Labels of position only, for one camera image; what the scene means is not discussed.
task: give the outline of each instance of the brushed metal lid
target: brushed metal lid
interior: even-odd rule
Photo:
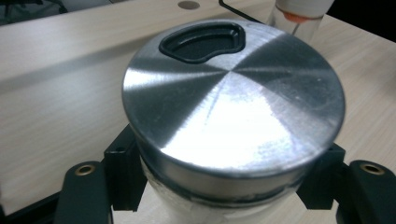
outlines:
[[[224,24],[235,30],[208,35]],[[162,49],[200,54],[211,38],[219,42],[210,48],[230,38],[243,46],[200,62]],[[129,64],[122,100],[153,173],[171,188],[225,201],[295,185],[330,147],[345,114],[341,84],[325,59],[251,21],[198,21],[152,38]]]

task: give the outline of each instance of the table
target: table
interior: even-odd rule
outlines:
[[[237,18],[216,0],[132,0],[0,28],[0,203],[12,213],[59,191],[64,173],[99,161],[127,125],[122,78],[152,36],[181,23]],[[273,0],[228,0],[265,21]],[[339,75],[346,120],[336,143],[346,163],[374,161],[396,172],[396,45],[326,16],[311,45]],[[263,223],[335,223],[335,210],[306,211],[293,195]],[[115,223],[166,223],[147,187],[137,213]]]

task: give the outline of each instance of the wooden desk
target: wooden desk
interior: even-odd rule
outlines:
[[[270,0],[229,0],[265,20]],[[217,0],[133,0],[0,28],[0,203],[9,214],[56,191],[73,165],[101,160],[128,123],[120,89],[128,62],[150,37],[189,21],[237,18]],[[396,45],[325,17],[312,46],[333,66],[346,93],[336,139],[346,162],[396,172]],[[296,196],[265,223],[335,223],[334,209],[306,211]],[[116,223],[166,223],[150,187],[138,213]]]

